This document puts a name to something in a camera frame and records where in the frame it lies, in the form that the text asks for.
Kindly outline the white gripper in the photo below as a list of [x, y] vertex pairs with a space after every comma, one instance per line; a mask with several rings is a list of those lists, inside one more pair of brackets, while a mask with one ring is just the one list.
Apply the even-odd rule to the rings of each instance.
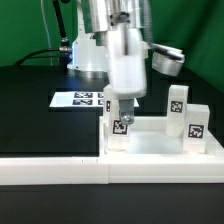
[[138, 29], [128, 30], [128, 54], [125, 55], [119, 30], [107, 33], [109, 83], [119, 99], [120, 120], [123, 125], [134, 123], [134, 100], [146, 94], [146, 71], [143, 41]]

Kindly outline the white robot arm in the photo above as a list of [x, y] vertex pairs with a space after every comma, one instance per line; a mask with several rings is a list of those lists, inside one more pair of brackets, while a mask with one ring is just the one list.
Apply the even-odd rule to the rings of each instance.
[[107, 76], [122, 124], [134, 122], [134, 100], [146, 95], [144, 0], [77, 0], [78, 36], [70, 72]]

